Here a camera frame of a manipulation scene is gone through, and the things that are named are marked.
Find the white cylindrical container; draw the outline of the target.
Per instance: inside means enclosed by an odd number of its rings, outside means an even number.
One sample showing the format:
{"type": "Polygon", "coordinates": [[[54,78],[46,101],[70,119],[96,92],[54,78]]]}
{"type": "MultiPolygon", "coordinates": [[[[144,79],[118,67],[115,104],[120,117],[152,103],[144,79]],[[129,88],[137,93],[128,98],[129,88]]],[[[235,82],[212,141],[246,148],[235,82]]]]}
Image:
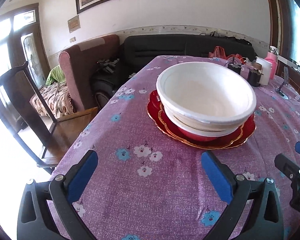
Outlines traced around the white cylindrical container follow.
{"type": "Polygon", "coordinates": [[[269,80],[270,80],[272,64],[271,64],[271,62],[269,62],[261,57],[256,58],[256,63],[258,63],[262,66],[262,69],[261,69],[262,75],[260,78],[260,84],[262,86],[267,86],[269,83],[269,80]]]}

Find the red gold-rimmed plate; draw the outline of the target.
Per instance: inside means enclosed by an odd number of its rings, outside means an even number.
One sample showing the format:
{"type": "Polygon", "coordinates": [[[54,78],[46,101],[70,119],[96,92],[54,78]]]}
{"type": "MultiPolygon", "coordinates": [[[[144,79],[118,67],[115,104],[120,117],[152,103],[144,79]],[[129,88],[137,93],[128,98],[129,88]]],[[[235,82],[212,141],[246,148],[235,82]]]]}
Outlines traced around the red gold-rimmed plate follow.
{"type": "Polygon", "coordinates": [[[244,124],[229,135],[215,138],[204,137],[183,131],[171,122],[161,106],[156,107],[152,102],[147,104],[147,113],[162,133],[183,144],[202,150],[221,150],[239,147],[247,142],[256,129],[255,116],[251,115],[244,124]]]}

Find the dark wooden chair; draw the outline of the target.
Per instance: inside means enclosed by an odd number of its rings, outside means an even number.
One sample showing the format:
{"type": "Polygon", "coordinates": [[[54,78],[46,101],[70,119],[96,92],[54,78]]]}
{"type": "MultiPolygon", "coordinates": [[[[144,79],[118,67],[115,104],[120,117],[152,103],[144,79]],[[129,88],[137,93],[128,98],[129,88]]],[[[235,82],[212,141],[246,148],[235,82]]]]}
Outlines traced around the dark wooden chair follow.
{"type": "Polygon", "coordinates": [[[51,174],[55,167],[64,157],[70,146],[79,137],[80,133],[97,115],[98,108],[93,107],[85,111],[77,112],[55,118],[39,89],[34,83],[28,70],[28,62],[23,65],[13,67],[0,76],[0,87],[6,91],[12,106],[22,117],[26,124],[32,129],[43,145],[42,156],[39,157],[20,137],[17,130],[13,128],[7,117],[0,111],[0,119],[5,127],[10,131],[14,139],[25,150],[25,152],[36,162],[39,168],[43,168],[48,174],[51,174]],[[48,117],[52,120],[52,125],[47,128],[41,116],[32,107],[30,101],[25,98],[19,88],[16,87],[14,77],[22,73],[29,82],[35,95],[43,103],[48,117]]]}

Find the pink water bottle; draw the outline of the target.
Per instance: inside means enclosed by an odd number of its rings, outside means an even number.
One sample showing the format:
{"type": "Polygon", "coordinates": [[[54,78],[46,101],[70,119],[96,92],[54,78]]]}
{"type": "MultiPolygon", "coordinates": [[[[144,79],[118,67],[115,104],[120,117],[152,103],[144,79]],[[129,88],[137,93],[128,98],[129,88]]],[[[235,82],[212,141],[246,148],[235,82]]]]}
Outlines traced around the pink water bottle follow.
{"type": "Polygon", "coordinates": [[[271,72],[270,72],[270,79],[273,79],[275,74],[276,74],[276,70],[277,70],[277,63],[278,63],[278,50],[275,46],[270,46],[267,56],[265,58],[265,60],[269,61],[271,63],[271,72]]]}

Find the purple floral tablecloth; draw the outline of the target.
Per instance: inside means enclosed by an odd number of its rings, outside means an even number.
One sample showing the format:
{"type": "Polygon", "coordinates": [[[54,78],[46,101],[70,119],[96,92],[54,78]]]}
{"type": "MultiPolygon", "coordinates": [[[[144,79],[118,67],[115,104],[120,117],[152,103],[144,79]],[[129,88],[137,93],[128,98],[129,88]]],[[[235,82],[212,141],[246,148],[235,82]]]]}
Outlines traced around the purple floral tablecloth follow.
{"type": "MultiPolygon", "coordinates": [[[[166,68],[191,56],[159,56],[124,84],[79,135],[55,174],[65,174],[88,150],[98,167],[74,207],[98,239],[202,239],[226,204],[201,165],[202,150],[160,131],[147,114],[150,93],[166,68]]],[[[255,88],[256,130],[243,145],[216,151],[234,173],[249,180],[274,179],[284,218],[284,238],[300,224],[290,207],[292,188],[274,165],[283,153],[300,166],[294,146],[300,141],[300,95],[281,79],[255,88]]]]}

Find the red plastic bag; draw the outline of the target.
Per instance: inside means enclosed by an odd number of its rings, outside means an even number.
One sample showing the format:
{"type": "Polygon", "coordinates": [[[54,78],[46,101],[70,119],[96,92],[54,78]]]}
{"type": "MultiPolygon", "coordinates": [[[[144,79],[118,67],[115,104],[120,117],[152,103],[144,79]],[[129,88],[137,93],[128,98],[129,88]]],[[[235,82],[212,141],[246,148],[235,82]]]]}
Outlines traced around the red plastic bag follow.
{"type": "Polygon", "coordinates": [[[221,47],[221,46],[215,46],[214,51],[209,52],[208,57],[209,58],[225,59],[228,62],[244,63],[244,59],[240,54],[226,55],[224,48],[221,47]]]}

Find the small wall plaque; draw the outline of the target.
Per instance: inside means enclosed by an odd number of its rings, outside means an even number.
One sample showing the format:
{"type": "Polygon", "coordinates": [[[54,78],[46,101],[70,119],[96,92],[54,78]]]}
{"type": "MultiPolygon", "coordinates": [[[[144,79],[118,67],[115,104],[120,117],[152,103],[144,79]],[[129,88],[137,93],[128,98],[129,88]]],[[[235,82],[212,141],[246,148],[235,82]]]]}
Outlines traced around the small wall plaque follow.
{"type": "Polygon", "coordinates": [[[69,33],[72,33],[78,29],[81,28],[80,21],[79,21],[79,16],[76,15],[75,17],[71,18],[68,20],[68,29],[69,33]]]}

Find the black sofa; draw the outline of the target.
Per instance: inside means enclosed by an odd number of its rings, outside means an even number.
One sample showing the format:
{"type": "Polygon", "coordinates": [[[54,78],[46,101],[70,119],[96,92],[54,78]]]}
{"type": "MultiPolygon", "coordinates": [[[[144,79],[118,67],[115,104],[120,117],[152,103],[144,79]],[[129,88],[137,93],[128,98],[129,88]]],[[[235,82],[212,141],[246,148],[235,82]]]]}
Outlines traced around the black sofa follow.
{"type": "Polygon", "coordinates": [[[103,108],[115,92],[157,56],[209,57],[219,46],[225,55],[241,55],[254,60],[252,44],[235,37],[210,35],[158,34],[130,36],[108,60],[98,60],[97,71],[90,78],[90,87],[98,107],[103,108]]]}

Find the large white foam bowl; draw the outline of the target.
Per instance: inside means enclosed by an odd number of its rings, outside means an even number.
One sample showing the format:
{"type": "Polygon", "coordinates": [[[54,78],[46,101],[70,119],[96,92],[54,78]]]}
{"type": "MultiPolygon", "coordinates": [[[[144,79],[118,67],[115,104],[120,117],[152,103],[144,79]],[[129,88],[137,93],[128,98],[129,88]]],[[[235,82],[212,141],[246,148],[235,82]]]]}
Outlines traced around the large white foam bowl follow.
{"type": "Polygon", "coordinates": [[[246,79],[211,62],[168,67],[158,76],[156,89],[164,106],[206,124],[242,124],[256,108],[255,92],[246,79]]]}

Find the red plastic plate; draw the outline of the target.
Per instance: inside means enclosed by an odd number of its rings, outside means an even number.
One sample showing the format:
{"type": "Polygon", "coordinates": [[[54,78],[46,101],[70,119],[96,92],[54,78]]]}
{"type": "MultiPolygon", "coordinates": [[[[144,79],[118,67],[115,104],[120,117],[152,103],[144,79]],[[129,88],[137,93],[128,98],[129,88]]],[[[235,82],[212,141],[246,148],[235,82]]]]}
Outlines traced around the red plastic plate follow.
{"type": "Polygon", "coordinates": [[[212,141],[233,141],[238,140],[242,135],[242,127],[240,126],[235,131],[230,132],[205,132],[197,129],[187,127],[181,123],[177,123],[175,120],[171,121],[164,110],[164,105],[162,104],[159,95],[156,90],[151,92],[149,100],[153,103],[154,108],[158,111],[158,118],[167,131],[171,132],[180,138],[188,141],[198,141],[198,142],[212,142],[212,141]]]}

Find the black motor block far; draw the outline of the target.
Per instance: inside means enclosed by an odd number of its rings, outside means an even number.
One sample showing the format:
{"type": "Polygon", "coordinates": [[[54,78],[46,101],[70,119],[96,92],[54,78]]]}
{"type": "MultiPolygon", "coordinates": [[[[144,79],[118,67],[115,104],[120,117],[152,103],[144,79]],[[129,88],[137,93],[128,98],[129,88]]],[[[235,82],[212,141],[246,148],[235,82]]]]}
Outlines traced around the black motor block far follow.
{"type": "Polygon", "coordinates": [[[236,62],[235,60],[231,60],[227,63],[227,68],[240,75],[242,70],[242,64],[236,62]]]}

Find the black motor block near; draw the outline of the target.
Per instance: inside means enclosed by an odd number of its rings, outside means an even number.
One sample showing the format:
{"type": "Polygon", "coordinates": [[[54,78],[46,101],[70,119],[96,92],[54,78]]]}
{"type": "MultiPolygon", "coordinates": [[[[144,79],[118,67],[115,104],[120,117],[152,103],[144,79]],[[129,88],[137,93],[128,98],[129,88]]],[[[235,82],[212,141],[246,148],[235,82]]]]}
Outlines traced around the black motor block near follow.
{"type": "Polygon", "coordinates": [[[262,76],[262,73],[260,70],[255,69],[255,68],[250,68],[248,77],[247,77],[247,82],[253,87],[260,87],[261,76],[262,76]]]}

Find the wooden sideboard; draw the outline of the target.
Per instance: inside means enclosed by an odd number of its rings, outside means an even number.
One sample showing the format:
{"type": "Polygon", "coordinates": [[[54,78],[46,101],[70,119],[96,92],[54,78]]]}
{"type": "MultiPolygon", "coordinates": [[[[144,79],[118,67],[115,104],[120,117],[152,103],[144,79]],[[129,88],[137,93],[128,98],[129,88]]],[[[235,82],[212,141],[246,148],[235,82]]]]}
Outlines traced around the wooden sideboard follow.
{"type": "Polygon", "coordinates": [[[300,73],[297,70],[279,61],[276,75],[284,77],[284,67],[288,68],[288,83],[300,94],[300,73]]]}

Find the black motor block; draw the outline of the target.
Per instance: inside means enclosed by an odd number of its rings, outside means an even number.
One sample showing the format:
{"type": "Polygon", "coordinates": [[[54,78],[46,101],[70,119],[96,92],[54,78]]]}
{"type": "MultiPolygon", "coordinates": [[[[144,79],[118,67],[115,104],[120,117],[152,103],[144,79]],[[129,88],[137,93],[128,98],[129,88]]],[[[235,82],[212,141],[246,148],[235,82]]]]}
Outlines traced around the black motor block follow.
{"type": "Polygon", "coordinates": [[[247,82],[253,87],[260,87],[261,76],[262,76],[262,73],[260,70],[255,69],[255,68],[250,68],[248,77],[247,77],[247,82]]]}
{"type": "Polygon", "coordinates": [[[227,68],[240,75],[242,70],[242,64],[236,62],[235,60],[231,60],[227,63],[227,68]]]}

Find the green cloth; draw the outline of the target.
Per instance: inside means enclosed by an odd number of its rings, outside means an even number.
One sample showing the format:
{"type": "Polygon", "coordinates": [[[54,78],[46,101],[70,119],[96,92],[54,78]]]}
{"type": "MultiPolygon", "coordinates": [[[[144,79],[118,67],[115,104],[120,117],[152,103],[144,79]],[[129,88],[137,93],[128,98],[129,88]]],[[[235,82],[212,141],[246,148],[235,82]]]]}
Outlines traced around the green cloth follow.
{"type": "Polygon", "coordinates": [[[64,72],[62,71],[60,65],[57,65],[50,70],[48,77],[46,79],[45,85],[50,86],[54,82],[64,83],[65,81],[66,81],[66,78],[65,78],[64,72]]]}

